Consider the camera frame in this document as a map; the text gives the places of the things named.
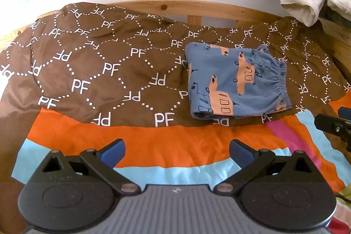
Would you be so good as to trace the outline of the brown PF patterned duvet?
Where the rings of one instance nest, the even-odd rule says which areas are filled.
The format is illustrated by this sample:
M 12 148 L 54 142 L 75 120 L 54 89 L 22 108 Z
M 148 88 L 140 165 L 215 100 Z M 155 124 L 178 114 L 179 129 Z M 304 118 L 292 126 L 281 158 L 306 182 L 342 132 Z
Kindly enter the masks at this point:
M 239 170 L 239 139 L 280 155 L 301 149 L 331 188 L 350 184 L 350 154 L 313 124 L 350 106 L 350 84 L 325 52 L 319 25 L 291 17 L 243 28 L 188 25 L 121 6 L 67 5 L 1 52 L 1 182 L 26 183 L 54 149 L 77 155 L 124 140 L 115 169 L 138 183 L 216 185 Z M 266 45 L 287 66 L 291 109 L 248 118 L 190 113 L 189 43 Z

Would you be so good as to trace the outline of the blue patterned kids pants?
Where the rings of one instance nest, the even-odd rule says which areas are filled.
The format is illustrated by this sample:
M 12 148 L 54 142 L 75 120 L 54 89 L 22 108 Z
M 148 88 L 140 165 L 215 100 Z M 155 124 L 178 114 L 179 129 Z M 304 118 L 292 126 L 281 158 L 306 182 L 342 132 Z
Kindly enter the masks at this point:
M 291 109 L 287 66 L 266 45 L 256 49 L 189 43 L 190 113 L 195 119 L 248 118 Z

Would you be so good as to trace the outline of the wooden bed frame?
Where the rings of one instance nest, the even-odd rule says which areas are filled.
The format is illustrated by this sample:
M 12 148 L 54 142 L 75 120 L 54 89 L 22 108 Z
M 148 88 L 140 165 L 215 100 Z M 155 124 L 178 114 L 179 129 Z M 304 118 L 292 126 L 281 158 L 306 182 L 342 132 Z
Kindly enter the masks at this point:
M 207 1 L 137 0 L 113 4 L 156 15 L 185 15 L 187 24 L 192 25 L 201 25 L 202 17 L 235 20 L 240 26 L 249 23 L 273 22 L 281 18 L 255 9 Z M 331 21 L 321 20 L 321 22 L 329 38 L 327 49 L 331 51 L 334 59 L 341 63 L 346 71 L 350 72 L 350 31 L 343 31 Z

